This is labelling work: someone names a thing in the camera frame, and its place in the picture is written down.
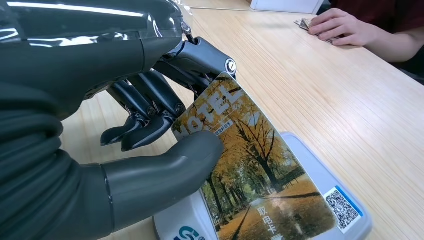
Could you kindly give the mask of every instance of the blue logo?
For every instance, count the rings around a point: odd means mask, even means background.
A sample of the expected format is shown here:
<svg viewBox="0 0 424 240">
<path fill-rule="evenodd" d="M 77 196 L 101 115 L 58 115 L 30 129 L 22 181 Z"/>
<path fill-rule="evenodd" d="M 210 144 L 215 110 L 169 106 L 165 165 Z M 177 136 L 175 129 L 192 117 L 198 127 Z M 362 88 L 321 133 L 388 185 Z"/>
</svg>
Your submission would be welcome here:
<svg viewBox="0 0 424 240">
<path fill-rule="evenodd" d="M 176 236 L 173 240 L 205 240 L 204 237 L 200 236 L 200 234 L 189 226 L 183 226 L 179 229 L 179 236 Z"/>
</svg>

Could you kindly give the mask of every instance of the black robotic arm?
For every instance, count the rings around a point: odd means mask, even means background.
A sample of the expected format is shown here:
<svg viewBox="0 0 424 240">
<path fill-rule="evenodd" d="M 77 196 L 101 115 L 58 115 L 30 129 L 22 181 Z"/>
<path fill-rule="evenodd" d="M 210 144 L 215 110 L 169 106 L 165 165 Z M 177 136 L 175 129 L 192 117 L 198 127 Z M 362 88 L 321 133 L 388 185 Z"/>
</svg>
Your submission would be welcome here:
<svg viewBox="0 0 424 240">
<path fill-rule="evenodd" d="M 129 151 L 185 111 L 163 75 L 197 96 L 220 72 L 235 74 L 231 58 L 191 36 L 175 3 L 2 0 L 0 34 L 0 239 L 99 239 L 205 182 L 223 151 L 209 132 L 163 155 L 102 164 L 60 149 L 61 121 L 101 91 L 129 113 L 101 144 Z"/>
</svg>

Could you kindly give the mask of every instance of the human hand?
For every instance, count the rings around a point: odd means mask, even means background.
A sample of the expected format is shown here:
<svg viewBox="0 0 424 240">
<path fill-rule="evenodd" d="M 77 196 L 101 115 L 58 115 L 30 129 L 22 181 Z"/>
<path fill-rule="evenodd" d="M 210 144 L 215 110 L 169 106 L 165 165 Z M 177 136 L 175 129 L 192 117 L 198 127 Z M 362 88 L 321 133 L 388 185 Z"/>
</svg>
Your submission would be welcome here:
<svg viewBox="0 0 424 240">
<path fill-rule="evenodd" d="M 334 46 L 366 46 L 376 39 L 376 26 L 358 20 L 338 8 L 332 8 L 311 20 L 310 34 L 319 34 L 319 39 L 332 41 Z"/>
</svg>

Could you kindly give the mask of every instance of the light wood surface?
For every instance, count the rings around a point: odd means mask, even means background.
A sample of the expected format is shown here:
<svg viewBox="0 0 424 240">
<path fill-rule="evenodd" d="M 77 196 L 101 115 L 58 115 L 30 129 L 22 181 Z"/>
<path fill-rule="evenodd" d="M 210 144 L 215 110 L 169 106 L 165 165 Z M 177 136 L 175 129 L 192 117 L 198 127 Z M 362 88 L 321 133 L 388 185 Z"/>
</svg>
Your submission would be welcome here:
<svg viewBox="0 0 424 240">
<path fill-rule="evenodd" d="M 298 28 L 308 15 L 193 9 L 202 36 L 238 66 L 237 80 L 279 131 L 298 135 L 371 212 L 368 239 L 424 236 L 424 86 L 361 47 L 335 47 Z M 188 106 L 192 94 L 172 84 Z M 127 114 L 105 92 L 63 122 L 80 163 L 158 155 L 176 140 L 123 153 L 100 147 Z M 148 219 L 105 239 L 153 240 Z"/>
</svg>

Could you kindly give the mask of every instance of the person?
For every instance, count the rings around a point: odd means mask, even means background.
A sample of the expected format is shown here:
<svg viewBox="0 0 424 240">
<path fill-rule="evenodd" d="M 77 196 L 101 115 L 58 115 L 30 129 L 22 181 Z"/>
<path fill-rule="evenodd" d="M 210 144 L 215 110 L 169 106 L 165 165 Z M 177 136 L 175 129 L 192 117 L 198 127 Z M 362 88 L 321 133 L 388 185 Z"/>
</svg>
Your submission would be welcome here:
<svg viewBox="0 0 424 240">
<path fill-rule="evenodd" d="M 389 63 L 405 63 L 424 46 L 424 0 L 331 0 L 310 34 L 335 46 L 360 46 Z"/>
</svg>

